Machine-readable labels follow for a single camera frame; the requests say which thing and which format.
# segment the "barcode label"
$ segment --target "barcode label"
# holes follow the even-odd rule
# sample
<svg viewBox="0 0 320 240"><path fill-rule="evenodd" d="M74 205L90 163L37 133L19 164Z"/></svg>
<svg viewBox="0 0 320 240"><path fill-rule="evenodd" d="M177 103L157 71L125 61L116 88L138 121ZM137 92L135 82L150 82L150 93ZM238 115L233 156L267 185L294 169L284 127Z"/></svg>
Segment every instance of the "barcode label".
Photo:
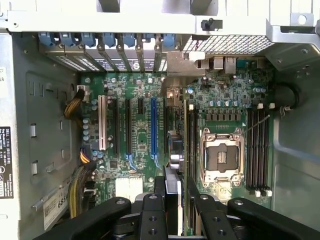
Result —
<svg viewBox="0 0 320 240"><path fill-rule="evenodd" d="M5 196L5 186L4 186L4 181L0 181L0 197Z"/></svg>
<svg viewBox="0 0 320 240"><path fill-rule="evenodd" d="M64 186L43 204L44 230L51 227L58 220L59 215L67 208L69 182L69 179L65 181Z"/></svg>

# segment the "capacitor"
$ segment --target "capacitor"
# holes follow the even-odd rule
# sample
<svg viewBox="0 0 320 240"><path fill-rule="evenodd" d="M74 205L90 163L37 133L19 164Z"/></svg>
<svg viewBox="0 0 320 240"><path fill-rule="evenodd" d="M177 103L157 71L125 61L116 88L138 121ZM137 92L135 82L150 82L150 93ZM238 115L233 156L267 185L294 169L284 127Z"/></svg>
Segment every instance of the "capacitor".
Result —
<svg viewBox="0 0 320 240"><path fill-rule="evenodd" d="M102 152L99 152L97 157L98 159L102 159L104 157L104 154Z"/></svg>
<svg viewBox="0 0 320 240"><path fill-rule="evenodd" d="M253 91L258 94L261 92L261 87L255 87Z"/></svg>
<svg viewBox="0 0 320 240"><path fill-rule="evenodd" d="M82 122L83 122L84 124L88 124L89 121L90 121L90 120L89 120L89 118L87 118L87 117L82 120Z"/></svg>

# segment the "black pcie slot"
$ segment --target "black pcie slot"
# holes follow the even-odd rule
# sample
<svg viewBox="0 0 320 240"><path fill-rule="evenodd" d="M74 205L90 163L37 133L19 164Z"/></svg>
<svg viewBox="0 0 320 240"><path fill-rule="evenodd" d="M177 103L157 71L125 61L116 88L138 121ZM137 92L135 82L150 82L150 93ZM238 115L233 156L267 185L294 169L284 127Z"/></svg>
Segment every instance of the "black pcie slot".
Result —
<svg viewBox="0 0 320 240"><path fill-rule="evenodd" d="M132 113L131 99L125 100L125 145L126 154L132 154Z"/></svg>
<svg viewBox="0 0 320 240"><path fill-rule="evenodd" d="M268 164L269 164L269 126L270 118L264 122L264 168L263 168L263 186L268 189Z"/></svg>
<svg viewBox="0 0 320 240"><path fill-rule="evenodd" d="M113 119L114 119L114 154L118 155L120 153L120 116L119 116L119 106L118 99L113 101Z"/></svg>
<svg viewBox="0 0 320 240"><path fill-rule="evenodd" d="M248 109L247 111L247 129L250 129L253 126L253 111ZM247 159L246 159L246 178L245 184L248 190L252 187L253 179L253 130L250 129L247 131Z"/></svg>
<svg viewBox="0 0 320 240"><path fill-rule="evenodd" d="M168 153L168 123L169 123L169 114L168 107L166 106L166 100L163 100L163 152Z"/></svg>

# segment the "sticker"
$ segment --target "sticker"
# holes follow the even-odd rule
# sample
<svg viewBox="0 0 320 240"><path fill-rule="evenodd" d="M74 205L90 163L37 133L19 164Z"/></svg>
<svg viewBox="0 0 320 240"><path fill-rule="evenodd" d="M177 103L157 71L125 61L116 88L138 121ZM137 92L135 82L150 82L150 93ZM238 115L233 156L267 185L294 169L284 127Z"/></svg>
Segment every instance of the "sticker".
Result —
<svg viewBox="0 0 320 240"><path fill-rule="evenodd" d="M0 126L0 199L14 198L13 185L11 130Z"/></svg>
<svg viewBox="0 0 320 240"><path fill-rule="evenodd" d="M70 180L43 204L44 230L47 230L59 215L66 210L69 184Z"/></svg>
<svg viewBox="0 0 320 240"><path fill-rule="evenodd" d="M5 67L0 66L0 99L4 99L7 96L7 71Z"/></svg>

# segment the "metal mesh grille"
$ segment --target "metal mesh grille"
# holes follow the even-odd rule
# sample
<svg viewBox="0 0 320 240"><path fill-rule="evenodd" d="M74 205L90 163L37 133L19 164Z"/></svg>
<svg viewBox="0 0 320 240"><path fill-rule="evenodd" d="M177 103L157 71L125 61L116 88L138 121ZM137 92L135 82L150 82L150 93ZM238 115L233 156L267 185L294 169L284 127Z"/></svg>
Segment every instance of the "metal mesh grille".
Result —
<svg viewBox="0 0 320 240"><path fill-rule="evenodd" d="M91 71L99 71L99 69L84 56L75 56L74 58L78 60L80 63L82 63L84 66L88 67Z"/></svg>
<svg viewBox="0 0 320 240"><path fill-rule="evenodd" d="M55 58L58 61L62 62L63 64L66 64L66 65L74 68L75 70L78 70L78 71L85 71L86 70L82 66L76 64L74 61L67 58L66 56L55 56Z"/></svg>
<svg viewBox="0 0 320 240"><path fill-rule="evenodd" d="M183 51L201 51L206 54L254 55L271 46L264 35L211 36L205 41L190 38Z"/></svg>

